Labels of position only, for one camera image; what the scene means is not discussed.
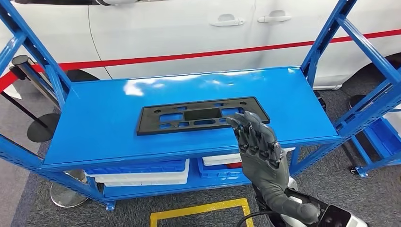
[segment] car door handle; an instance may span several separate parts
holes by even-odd
[[[218,17],[217,21],[210,22],[210,25],[222,27],[222,26],[238,26],[243,25],[245,20],[240,17],[234,17],[232,14],[222,14]]]
[[[263,16],[263,17],[258,18],[258,22],[259,23],[282,22],[282,21],[287,21],[290,19],[291,19],[291,16],[289,16],[289,15],[278,16],[278,17]]]

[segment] blue shelf surface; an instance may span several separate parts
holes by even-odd
[[[381,158],[401,152],[401,138],[385,118],[377,119],[363,132]],[[388,166],[399,164],[401,164],[401,159],[388,163]]]
[[[156,196],[181,192],[192,192],[213,188],[239,186],[250,184],[245,176],[230,178],[201,178],[196,159],[190,160],[188,182],[177,185],[154,185],[154,186],[129,186],[129,187],[105,187],[103,195],[106,200],[128,199],[143,196]]]
[[[43,169],[238,152],[231,128],[137,136],[142,107],[254,96],[282,147],[340,137],[298,67],[74,83]]]

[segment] white car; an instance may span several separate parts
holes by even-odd
[[[121,59],[136,62],[82,69],[99,79],[300,65],[336,3],[337,0],[12,2],[59,63]],[[382,55],[394,60],[401,55],[400,12],[399,0],[362,0],[348,18]],[[342,29],[335,37],[319,61],[316,89],[338,89],[371,63]],[[5,45],[10,38],[11,33],[1,24],[0,44]],[[19,54],[27,52],[21,49]]]

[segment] yellow floor marking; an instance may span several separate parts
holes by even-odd
[[[213,210],[222,210],[232,207],[242,207],[244,212],[244,216],[250,214],[248,200],[246,198],[236,199],[236,200],[228,200],[223,202],[215,202],[205,205],[200,205],[196,207],[188,207],[176,210],[167,210],[162,212],[156,212],[150,214],[150,227],[157,227],[157,220],[167,219],[167,218],[176,218],[180,216],[186,216],[191,214],[199,214],[204,212],[209,212]],[[247,227],[253,227],[252,218],[246,220]]]

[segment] robotic arm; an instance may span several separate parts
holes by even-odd
[[[262,206],[272,211],[295,218],[307,226],[319,227],[351,227],[349,212],[328,206],[316,198],[287,188],[289,172],[285,153],[277,141],[274,130],[262,123],[258,115],[245,111],[235,113],[234,118],[227,117],[235,137],[238,140],[244,175],[252,182],[255,191],[261,194]],[[298,203],[289,197],[302,200]]]

